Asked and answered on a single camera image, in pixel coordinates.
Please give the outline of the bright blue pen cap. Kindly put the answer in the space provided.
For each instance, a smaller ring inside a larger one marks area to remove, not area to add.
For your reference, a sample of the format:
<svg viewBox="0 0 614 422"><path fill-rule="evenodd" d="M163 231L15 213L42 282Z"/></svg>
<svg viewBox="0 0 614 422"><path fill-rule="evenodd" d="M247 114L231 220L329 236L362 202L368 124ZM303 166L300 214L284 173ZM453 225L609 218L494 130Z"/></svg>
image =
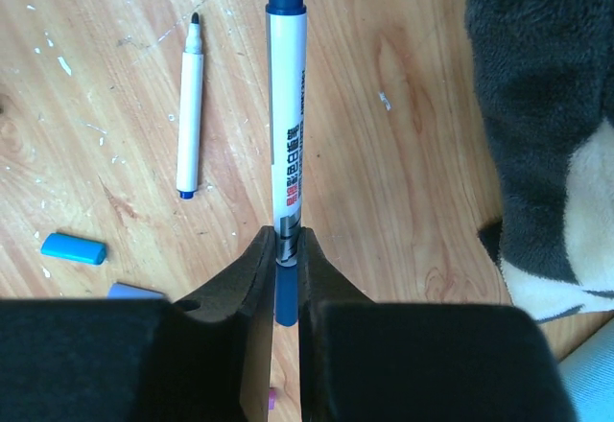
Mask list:
<svg viewBox="0 0 614 422"><path fill-rule="evenodd" d="M106 259L106 244L62 233L52 233L43 242L43 255L99 266Z"/></svg>

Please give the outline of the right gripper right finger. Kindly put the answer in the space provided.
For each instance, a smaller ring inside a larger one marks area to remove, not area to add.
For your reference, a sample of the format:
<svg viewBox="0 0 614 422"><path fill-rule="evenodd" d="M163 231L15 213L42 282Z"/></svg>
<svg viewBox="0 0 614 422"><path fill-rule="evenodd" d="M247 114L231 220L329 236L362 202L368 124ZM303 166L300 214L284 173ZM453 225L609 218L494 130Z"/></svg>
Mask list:
<svg viewBox="0 0 614 422"><path fill-rule="evenodd" d="M536 323L502 305L377 303L298 241L306 421L573 421Z"/></svg>

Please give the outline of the pink pen cap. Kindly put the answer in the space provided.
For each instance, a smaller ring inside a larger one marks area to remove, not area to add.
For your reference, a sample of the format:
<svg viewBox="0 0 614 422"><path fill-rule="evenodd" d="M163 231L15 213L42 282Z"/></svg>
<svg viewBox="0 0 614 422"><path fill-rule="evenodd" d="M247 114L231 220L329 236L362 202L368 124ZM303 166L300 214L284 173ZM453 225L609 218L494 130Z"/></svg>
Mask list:
<svg viewBox="0 0 614 422"><path fill-rule="evenodd" d="M268 401L269 401L269 410L273 410L275 408L275 403L276 403L276 389L274 387L271 387L269 389Z"/></svg>

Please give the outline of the dark blue cap marker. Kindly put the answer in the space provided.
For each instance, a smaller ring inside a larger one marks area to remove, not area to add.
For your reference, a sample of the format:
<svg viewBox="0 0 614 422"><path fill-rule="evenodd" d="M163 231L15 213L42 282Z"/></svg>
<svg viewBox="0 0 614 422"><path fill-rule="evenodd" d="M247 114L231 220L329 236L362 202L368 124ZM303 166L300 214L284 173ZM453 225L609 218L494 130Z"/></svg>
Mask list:
<svg viewBox="0 0 614 422"><path fill-rule="evenodd" d="M198 190L204 55L200 15L194 12L182 53L177 139L176 189L181 199Z"/></svg>

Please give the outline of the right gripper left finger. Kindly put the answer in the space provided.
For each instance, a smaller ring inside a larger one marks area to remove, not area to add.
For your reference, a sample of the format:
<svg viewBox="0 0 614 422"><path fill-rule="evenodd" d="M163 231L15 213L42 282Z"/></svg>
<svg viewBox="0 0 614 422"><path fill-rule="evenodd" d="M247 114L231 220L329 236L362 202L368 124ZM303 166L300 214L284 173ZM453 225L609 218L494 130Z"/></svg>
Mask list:
<svg viewBox="0 0 614 422"><path fill-rule="evenodd" d="M6 299L5 421L264 421L274 236L178 301Z"/></svg>

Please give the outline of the lavender pen cap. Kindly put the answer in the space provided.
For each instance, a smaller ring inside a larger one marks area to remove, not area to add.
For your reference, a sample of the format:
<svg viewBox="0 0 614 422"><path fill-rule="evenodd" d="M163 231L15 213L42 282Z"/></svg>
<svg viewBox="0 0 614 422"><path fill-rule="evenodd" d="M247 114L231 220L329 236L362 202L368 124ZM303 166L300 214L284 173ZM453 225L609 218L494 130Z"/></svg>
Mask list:
<svg viewBox="0 0 614 422"><path fill-rule="evenodd" d="M153 290L136 287L130 284L116 282L111 285L106 295L107 299L164 299L166 295Z"/></svg>

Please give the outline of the navy cap marker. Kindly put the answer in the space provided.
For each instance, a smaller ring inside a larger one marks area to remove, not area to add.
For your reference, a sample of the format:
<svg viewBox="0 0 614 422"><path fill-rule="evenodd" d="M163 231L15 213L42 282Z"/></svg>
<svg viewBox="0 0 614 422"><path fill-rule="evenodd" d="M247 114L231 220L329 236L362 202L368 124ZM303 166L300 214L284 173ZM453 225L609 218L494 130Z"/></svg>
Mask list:
<svg viewBox="0 0 614 422"><path fill-rule="evenodd" d="M304 0L266 5L275 233L274 318L290 327L298 316L298 237L301 230L307 8Z"/></svg>

